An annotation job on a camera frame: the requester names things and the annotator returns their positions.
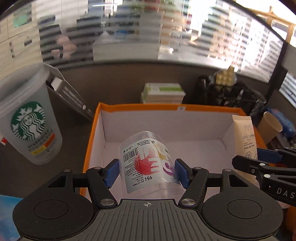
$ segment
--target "clear plastic container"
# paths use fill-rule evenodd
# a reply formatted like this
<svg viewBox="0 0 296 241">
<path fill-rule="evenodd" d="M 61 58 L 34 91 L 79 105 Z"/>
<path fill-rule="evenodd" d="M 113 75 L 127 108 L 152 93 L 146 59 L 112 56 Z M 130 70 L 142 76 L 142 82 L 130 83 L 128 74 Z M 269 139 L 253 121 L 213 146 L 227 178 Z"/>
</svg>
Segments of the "clear plastic container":
<svg viewBox="0 0 296 241">
<path fill-rule="evenodd" d="M 148 131 L 140 132 L 119 146 L 119 164 L 124 198 L 175 199 L 185 189 L 180 185 L 163 140 Z"/>
<path fill-rule="evenodd" d="M 62 145 L 45 83 L 49 75 L 47 65 L 35 64 L 0 81 L 0 132 L 37 165 L 49 162 Z"/>
</svg>

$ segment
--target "metal screw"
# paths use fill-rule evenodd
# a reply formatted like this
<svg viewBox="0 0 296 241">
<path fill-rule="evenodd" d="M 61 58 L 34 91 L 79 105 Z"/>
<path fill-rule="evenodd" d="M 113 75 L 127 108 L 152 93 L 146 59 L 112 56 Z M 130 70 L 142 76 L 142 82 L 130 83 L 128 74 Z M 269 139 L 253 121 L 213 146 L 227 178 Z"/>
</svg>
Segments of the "metal screw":
<svg viewBox="0 0 296 241">
<path fill-rule="evenodd" d="M 192 206 L 195 204 L 195 201 L 191 198 L 185 198 L 181 201 L 181 203 L 185 206 Z"/>
<path fill-rule="evenodd" d="M 100 203 L 101 203 L 102 205 L 104 205 L 104 206 L 111 206 L 111 205 L 113 205 L 115 202 L 114 202 L 114 200 L 111 199 L 111 198 L 105 198 L 105 199 L 102 199 L 102 200 L 100 201 Z"/>
</svg>

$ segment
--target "starbucks logo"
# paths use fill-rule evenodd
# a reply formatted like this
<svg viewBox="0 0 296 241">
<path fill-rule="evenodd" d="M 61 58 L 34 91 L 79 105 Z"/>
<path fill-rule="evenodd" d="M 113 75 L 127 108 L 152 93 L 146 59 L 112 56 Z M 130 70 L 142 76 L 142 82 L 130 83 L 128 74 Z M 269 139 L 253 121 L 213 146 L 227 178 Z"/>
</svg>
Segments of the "starbucks logo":
<svg viewBox="0 0 296 241">
<path fill-rule="evenodd" d="M 12 132 L 25 141 L 38 138 L 44 127 L 45 112 L 38 102 L 29 102 L 21 106 L 11 119 Z"/>
</svg>

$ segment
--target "cardboard box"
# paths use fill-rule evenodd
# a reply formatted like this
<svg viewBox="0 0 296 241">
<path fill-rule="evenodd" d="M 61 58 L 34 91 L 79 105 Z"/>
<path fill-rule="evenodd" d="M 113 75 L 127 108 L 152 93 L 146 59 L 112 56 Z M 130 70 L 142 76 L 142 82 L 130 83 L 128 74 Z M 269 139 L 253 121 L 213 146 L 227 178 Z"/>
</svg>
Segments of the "cardboard box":
<svg viewBox="0 0 296 241">
<path fill-rule="evenodd" d="M 119 145 L 141 131 L 151 131 L 165 141 L 173 160 L 181 158 L 190 167 L 200 166 L 212 173 L 233 168 L 235 142 L 232 115 L 245 115 L 240 108 L 177 105 L 100 103 L 96 110 L 83 172 L 105 167 L 119 158 Z M 266 148 L 255 130 L 258 148 Z M 122 198 L 120 176 L 110 189 L 119 202 Z M 208 188 L 206 198 L 219 192 Z M 89 198 L 86 189 L 81 194 Z"/>
</svg>

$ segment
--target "transparent cylindrical jar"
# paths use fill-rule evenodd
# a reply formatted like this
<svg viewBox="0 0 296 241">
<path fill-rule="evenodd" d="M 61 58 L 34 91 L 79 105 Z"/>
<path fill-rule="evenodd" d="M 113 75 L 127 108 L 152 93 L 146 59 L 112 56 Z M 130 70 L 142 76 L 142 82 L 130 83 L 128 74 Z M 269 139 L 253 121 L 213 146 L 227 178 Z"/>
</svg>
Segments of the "transparent cylindrical jar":
<svg viewBox="0 0 296 241">
<path fill-rule="evenodd" d="M 143 131 L 131 136 L 120 144 L 119 157 L 123 198 L 178 202 L 183 195 L 175 161 L 158 135 Z"/>
</svg>

